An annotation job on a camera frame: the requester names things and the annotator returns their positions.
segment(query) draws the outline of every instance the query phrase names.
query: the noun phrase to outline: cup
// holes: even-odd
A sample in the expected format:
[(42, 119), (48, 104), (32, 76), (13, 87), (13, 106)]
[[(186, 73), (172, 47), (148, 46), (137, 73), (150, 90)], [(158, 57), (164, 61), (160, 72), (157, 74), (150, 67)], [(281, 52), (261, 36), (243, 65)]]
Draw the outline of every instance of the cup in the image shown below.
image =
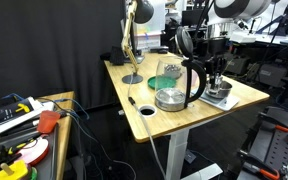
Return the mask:
[(37, 131), (40, 133), (52, 132), (60, 116), (59, 113), (54, 111), (42, 111), (37, 125)]

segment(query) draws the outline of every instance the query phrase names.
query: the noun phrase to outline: round hole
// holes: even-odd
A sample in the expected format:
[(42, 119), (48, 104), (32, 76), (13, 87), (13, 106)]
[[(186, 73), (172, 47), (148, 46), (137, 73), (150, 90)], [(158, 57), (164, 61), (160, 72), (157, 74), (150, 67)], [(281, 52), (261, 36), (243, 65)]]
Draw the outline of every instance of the round hole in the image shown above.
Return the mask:
[(156, 114), (156, 108), (152, 105), (143, 105), (138, 110), (144, 117), (152, 117)]

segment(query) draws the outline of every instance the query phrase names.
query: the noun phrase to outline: lamp arm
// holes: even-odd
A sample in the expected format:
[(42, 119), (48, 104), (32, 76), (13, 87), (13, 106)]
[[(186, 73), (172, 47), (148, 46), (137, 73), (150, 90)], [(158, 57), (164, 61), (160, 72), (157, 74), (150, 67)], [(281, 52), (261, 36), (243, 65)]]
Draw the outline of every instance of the lamp arm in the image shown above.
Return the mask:
[(125, 23), (124, 36), (123, 36), (123, 40), (122, 40), (122, 50), (130, 58), (133, 66), (134, 66), (135, 73), (137, 73), (137, 71), (138, 71), (138, 66), (137, 66), (137, 62), (135, 60), (135, 56), (132, 52), (132, 48), (129, 44), (129, 39), (130, 39), (131, 23), (133, 23), (136, 8), (137, 8), (137, 2), (135, 0), (133, 0), (132, 4), (128, 7), (127, 20)]

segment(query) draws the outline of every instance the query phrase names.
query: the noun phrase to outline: black wall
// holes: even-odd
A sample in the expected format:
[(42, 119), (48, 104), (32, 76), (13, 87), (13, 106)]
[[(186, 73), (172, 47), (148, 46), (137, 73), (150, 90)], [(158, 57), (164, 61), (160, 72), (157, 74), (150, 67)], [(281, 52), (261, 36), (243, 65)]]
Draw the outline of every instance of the black wall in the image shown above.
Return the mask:
[(76, 92), (84, 108), (112, 101), (99, 55), (119, 46), (124, 0), (0, 0), (0, 98)]

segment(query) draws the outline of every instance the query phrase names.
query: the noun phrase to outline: black kettle handle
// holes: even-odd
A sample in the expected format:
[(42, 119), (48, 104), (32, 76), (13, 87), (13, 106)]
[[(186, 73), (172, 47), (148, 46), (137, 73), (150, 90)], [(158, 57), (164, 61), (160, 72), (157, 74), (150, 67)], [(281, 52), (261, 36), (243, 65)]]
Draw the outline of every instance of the black kettle handle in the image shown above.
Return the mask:
[[(204, 68), (202, 68), (200, 65), (198, 65), (194, 61), (183, 61), (182, 65), (185, 66), (187, 70), (186, 98), (185, 98), (185, 104), (184, 104), (184, 107), (186, 108), (188, 103), (195, 101), (203, 94), (204, 89), (206, 87), (206, 72)], [(194, 70), (197, 73), (200, 84), (199, 84), (197, 92), (192, 97), (190, 97), (192, 70)]]

